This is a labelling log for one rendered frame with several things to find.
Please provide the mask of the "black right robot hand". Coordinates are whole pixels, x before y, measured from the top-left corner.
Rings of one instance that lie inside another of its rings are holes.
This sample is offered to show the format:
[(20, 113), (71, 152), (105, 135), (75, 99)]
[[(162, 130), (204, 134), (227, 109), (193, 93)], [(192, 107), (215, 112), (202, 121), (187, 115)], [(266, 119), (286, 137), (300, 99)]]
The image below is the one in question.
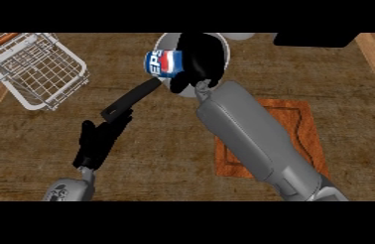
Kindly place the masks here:
[(220, 40), (204, 33), (181, 33), (177, 43), (183, 70), (170, 79), (170, 91), (180, 93), (187, 85), (209, 80), (212, 88), (224, 74), (224, 50)]

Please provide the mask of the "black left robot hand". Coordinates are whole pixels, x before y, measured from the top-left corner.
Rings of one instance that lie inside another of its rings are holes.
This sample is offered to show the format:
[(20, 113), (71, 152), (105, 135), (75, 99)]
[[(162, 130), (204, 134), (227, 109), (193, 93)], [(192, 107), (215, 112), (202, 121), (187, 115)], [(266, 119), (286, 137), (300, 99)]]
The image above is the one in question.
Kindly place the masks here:
[(131, 109), (127, 109), (118, 118), (99, 125), (91, 120), (82, 122), (80, 137), (80, 150), (74, 160), (74, 167), (85, 167), (97, 170), (109, 154), (113, 142), (121, 135), (124, 128), (131, 121)]

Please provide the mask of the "blue white red can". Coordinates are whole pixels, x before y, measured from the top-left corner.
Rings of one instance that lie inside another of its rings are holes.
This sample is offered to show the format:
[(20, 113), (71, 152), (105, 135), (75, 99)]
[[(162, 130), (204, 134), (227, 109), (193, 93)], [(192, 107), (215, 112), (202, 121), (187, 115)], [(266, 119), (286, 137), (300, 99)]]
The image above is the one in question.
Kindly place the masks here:
[(143, 68), (152, 76), (173, 78), (183, 71), (181, 52), (173, 50), (153, 50), (147, 52)]

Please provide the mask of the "brown wooden cutting board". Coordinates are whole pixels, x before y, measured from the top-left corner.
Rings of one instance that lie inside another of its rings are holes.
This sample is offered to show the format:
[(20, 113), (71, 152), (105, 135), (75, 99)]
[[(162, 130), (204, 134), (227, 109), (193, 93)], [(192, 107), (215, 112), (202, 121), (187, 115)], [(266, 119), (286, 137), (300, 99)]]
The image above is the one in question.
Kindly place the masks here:
[[(283, 126), (295, 150), (316, 171), (329, 179), (308, 103), (264, 98), (258, 98), (258, 102)], [(254, 177), (220, 139), (215, 139), (215, 175), (246, 179)]]

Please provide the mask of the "pale grey round object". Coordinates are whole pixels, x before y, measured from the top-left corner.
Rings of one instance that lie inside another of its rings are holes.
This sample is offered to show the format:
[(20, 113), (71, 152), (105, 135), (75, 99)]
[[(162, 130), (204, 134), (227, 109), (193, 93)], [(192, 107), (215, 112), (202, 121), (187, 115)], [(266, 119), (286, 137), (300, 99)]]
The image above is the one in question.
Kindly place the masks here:
[(243, 41), (249, 39), (255, 35), (255, 33), (223, 33), (221, 35), (230, 40)]

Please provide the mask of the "black appliance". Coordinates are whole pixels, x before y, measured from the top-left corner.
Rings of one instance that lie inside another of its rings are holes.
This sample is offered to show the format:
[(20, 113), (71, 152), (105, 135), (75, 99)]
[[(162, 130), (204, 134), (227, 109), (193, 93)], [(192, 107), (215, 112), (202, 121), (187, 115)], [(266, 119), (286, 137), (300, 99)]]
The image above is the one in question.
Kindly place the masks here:
[(344, 48), (357, 33), (274, 33), (273, 43), (285, 47)]

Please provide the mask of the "light wooden edge strip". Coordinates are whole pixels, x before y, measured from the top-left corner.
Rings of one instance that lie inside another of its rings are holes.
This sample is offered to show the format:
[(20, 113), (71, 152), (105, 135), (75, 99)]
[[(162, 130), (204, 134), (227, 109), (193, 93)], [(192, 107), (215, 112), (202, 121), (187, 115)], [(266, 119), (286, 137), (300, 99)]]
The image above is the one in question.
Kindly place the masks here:
[(375, 34), (360, 33), (356, 37), (356, 43), (375, 72)]

